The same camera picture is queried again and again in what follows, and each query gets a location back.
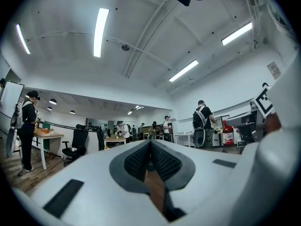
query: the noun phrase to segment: sneaker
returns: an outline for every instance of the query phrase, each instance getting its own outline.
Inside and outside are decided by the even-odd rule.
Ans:
[[[24,171],[26,171],[26,172],[31,172],[31,171],[33,171],[34,170],[34,167],[32,166],[32,168],[30,169],[30,170],[26,170],[25,168],[24,168]]]

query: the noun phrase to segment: gray backpack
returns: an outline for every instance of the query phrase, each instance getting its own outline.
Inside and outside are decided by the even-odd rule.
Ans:
[[[17,118],[17,123],[16,123],[16,128],[17,129],[21,129],[22,126],[24,125],[22,108],[26,105],[31,104],[30,101],[26,101],[25,103],[24,103],[24,101],[21,104],[18,105],[19,113],[18,113],[18,118]]]

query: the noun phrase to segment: desk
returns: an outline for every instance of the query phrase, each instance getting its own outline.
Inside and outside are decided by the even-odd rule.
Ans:
[[[53,134],[45,134],[43,133],[40,129],[36,129],[33,133],[33,135],[36,138],[39,138],[41,140],[40,145],[41,145],[41,158],[42,158],[42,164],[43,164],[43,169],[46,170],[46,163],[45,163],[45,155],[44,155],[44,139],[54,139],[54,138],[60,138],[60,149],[61,149],[61,158],[63,158],[63,152],[62,152],[62,138],[63,134],[59,133],[53,133]]]
[[[119,137],[119,138],[115,138],[115,137],[108,137],[104,140],[104,146],[107,146],[107,142],[124,142],[124,144],[127,143],[125,138]]]
[[[190,137],[194,135],[194,132],[192,133],[184,133],[184,134],[175,134],[175,143],[178,144],[178,137],[188,137],[188,146],[191,147],[190,145]]]

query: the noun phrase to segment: white sign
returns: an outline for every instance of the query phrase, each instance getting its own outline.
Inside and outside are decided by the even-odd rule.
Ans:
[[[269,88],[268,86],[264,86],[260,94],[254,97],[253,101],[257,105],[260,113],[262,114],[263,118],[266,118],[273,110],[274,107],[270,102],[269,98],[267,97],[267,92]]]

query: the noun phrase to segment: black pants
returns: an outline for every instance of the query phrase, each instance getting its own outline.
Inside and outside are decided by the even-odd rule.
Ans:
[[[164,133],[164,140],[171,142],[169,133]]]
[[[31,157],[32,157],[32,139],[33,139],[34,126],[23,125],[18,135],[22,143],[22,164],[24,169],[31,170]]]

